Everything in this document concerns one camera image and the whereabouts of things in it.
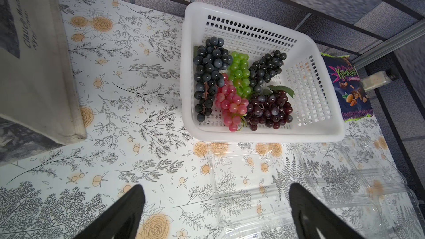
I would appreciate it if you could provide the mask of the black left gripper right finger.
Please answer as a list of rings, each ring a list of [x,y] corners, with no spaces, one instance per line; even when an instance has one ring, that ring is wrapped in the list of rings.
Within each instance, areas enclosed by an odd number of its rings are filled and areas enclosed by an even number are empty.
[[[300,239],[362,238],[299,183],[290,186],[289,199],[293,222]]]

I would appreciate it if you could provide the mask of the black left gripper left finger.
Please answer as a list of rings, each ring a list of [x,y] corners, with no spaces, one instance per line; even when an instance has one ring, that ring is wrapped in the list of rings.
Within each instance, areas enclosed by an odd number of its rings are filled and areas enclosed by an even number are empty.
[[[134,239],[137,236],[145,203],[143,187],[137,184],[75,237],[77,239]]]

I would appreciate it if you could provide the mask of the clear plastic clamshell container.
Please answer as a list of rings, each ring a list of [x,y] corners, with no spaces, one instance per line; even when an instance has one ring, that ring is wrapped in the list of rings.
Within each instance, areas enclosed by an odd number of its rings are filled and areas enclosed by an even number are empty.
[[[318,162],[296,145],[239,143],[212,172],[213,202],[224,239],[296,239],[289,189],[314,192]]]

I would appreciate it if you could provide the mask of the small black grape bunch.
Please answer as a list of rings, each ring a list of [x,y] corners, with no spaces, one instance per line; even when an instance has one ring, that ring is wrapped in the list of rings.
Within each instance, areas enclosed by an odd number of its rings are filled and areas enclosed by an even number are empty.
[[[254,93],[261,93],[264,83],[269,83],[272,78],[282,73],[286,58],[286,53],[276,50],[265,54],[250,66],[249,81]]]

